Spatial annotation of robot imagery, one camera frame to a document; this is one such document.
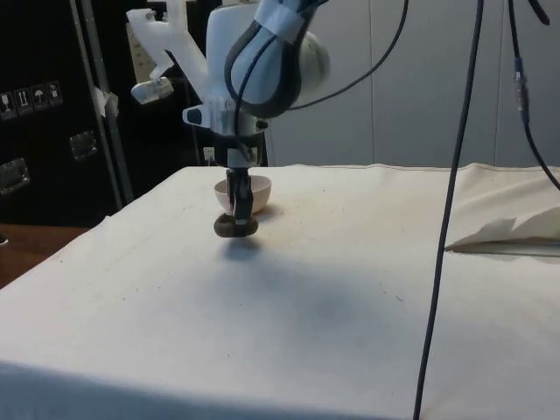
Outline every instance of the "cable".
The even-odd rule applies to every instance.
[[[509,10],[509,26],[511,27],[511,38],[514,43],[514,56],[516,59],[519,59],[519,39],[517,38],[517,23],[515,22],[514,0],[507,0],[507,8]]]
[[[434,286],[431,297],[430,316],[428,317],[428,326],[426,328],[426,336],[423,345],[422,360],[420,363],[420,373],[418,375],[418,384],[416,388],[416,402],[414,406],[414,420],[420,419],[420,411],[422,409],[422,398],[424,395],[424,382],[426,378],[426,368],[428,366],[428,359],[430,357],[431,339],[434,332],[434,325],[436,322],[436,314],[438,311],[439,299],[439,285],[441,283],[441,273],[444,263],[445,241],[447,240],[447,231],[449,229],[449,222],[451,219],[453,196],[455,194],[455,184],[457,182],[457,173],[459,171],[459,160],[461,158],[461,151],[463,149],[463,142],[465,139],[466,123],[468,121],[469,110],[471,107],[471,98],[473,95],[474,73],[476,68],[476,61],[479,51],[480,43],[480,30],[482,28],[482,15],[484,12],[484,0],[478,0],[478,7],[476,12],[476,23],[474,26],[474,35],[472,36],[472,49],[471,58],[469,60],[469,69],[466,80],[465,100],[463,102],[463,111],[461,114],[461,121],[458,128],[457,142],[455,144],[455,151],[453,153],[453,161],[451,164],[451,173],[449,177],[449,185],[447,188],[447,197],[445,199],[444,218],[442,221],[441,233],[439,236],[439,244],[437,245],[437,260],[436,272],[434,276]]]
[[[340,96],[340,95],[344,94],[345,92],[347,92],[348,90],[352,89],[354,86],[362,83],[365,79],[367,79],[369,76],[371,76],[373,73],[375,73],[377,71],[377,69],[379,67],[381,67],[383,65],[383,63],[385,63],[385,61],[387,60],[389,55],[391,55],[391,53],[395,49],[396,43],[398,42],[399,38],[401,37],[401,33],[403,32],[404,24],[406,23],[406,18],[407,18],[408,13],[409,13],[409,2],[410,2],[410,0],[404,0],[404,6],[402,7],[401,22],[399,23],[399,26],[398,26],[398,28],[395,32],[395,36],[393,37],[393,40],[391,41],[391,44],[388,46],[387,51],[383,54],[383,56],[379,59],[379,61],[377,61],[375,66],[373,66],[367,73],[365,73],[363,76],[356,79],[355,81],[353,81],[352,83],[350,83],[346,87],[343,87],[342,89],[337,90],[336,92],[334,92],[332,94],[329,94],[329,95],[324,96],[320,99],[317,99],[316,101],[311,101],[311,102],[308,102],[304,105],[299,105],[297,107],[292,107],[292,108],[289,109],[289,111],[298,111],[300,109],[306,109],[306,108],[312,107],[313,105],[317,105],[321,102],[328,101],[329,99],[332,99],[336,96]]]
[[[533,3],[531,3],[531,5],[534,8],[537,7],[537,6],[540,7],[538,2],[533,2]],[[552,174],[552,171],[550,170],[550,168],[544,162],[543,155],[541,155],[541,152],[536,147],[535,139],[533,138],[533,134],[531,133],[530,118],[529,118],[529,115],[530,115],[530,113],[529,113],[529,93],[528,93],[528,90],[527,90],[527,82],[526,82],[526,78],[525,78],[525,72],[524,72],[524,69],[523,69],[523,59],[521,57],[520,47],[519,47],[519,39],[518,39],[518,36],[517,36],[517,22],[516,22],[516,19],[515,19],[514,0],[507,0],[507,7],[509,8],[509,26],[511,28],[511,39],[512,39],[513,45],[514,45],[515,83],[517,84],[517,93],[518,93],[518,96],[519,96],[519,98],[518,98],[519,99],[519,110],[520,110],[520,113],[521,113],[521,121],[523,122],[523,128],[525,129],[525,137],[527,138],[528,145],[529,145],[531,151],[533,152],[533,156],[535,156],[536,161],[539,163],[542,170],[544,171],[546,176],[549,178],[550,182],[558,189],[558,191],[560,191],[560,182],[558,182],[556,177]],[[546,17],[545,13],[544,13],[544,16],[546,17],[546,19],[544,21],[540,17],[540,14],[538,12],[537,12],[537,16],[539,16],[539,18],[541,19],[541,21],[545,25],[547,25],[547,23],[548,24],[550,23],[550,21]]]
[[[556,177],[550,171],[550,168],[544,163],[543,157],[541,156],[541,153],[537,149],[535,140],[533,139],[530,125],[524,124],[524,127],[525,127],[525,136],[527,137],[528,145],[533,151],[533,154],[535,155],[537,162],[541,166],[544,173],[546,173],[546,176],[549,177],[550,182],[558,189],[558,191],[560,191],[560,182],[558,182]]]

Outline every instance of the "wooden surface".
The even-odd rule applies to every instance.
[[[8,240],[0,245],[0,289],[86,231],[84,227],[0,224],[0,235]]]

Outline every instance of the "white wall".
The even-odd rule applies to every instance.
[[[560,3],[541,0],[539,24],[517,0],[521,53],[529,77],[533,130],[542,153],[560,164]],[[332,55],[318,96],[345,86],[381,57],[402,0],[331,0],[312,31]],[[448,166],[466,83],[475,0],[413,0],[401,40],[373,78],[315,108],[283,115],[267,138],[273,165]],[[535,165],[516,111],[506,0],[486,0],[463,163]]]

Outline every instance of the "white bowl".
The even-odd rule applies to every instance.
[[[255,214],[263,210],[269,202],[270,192],[272,191],[272,181],[266,177],[251,175],[251,191],[253,191],[252,213]],[[221,206],[226,213],[229,214],[228,182],[224,179],[216,184],[214,192]]]

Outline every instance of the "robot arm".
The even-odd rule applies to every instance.
[[[326,50],[307,31],[326,0],[261,0],[218,8],[208,21],[206,57],[188,32],[185,0],[166,2],[165,22],[150,9],[127,13],[157,63],[152,81],[136,85],[132,94],[140,102],[169,94],[170,84],[161,76],[172,65],[171,52],[202,102],[186,109],[183,120],[216,135],[216,162],[227,168],[231,212],[214,230],[224,237],[252,235],[258,223],[251,215],[249,168],[260,164],[265,119],[303,100],[329,72]]]

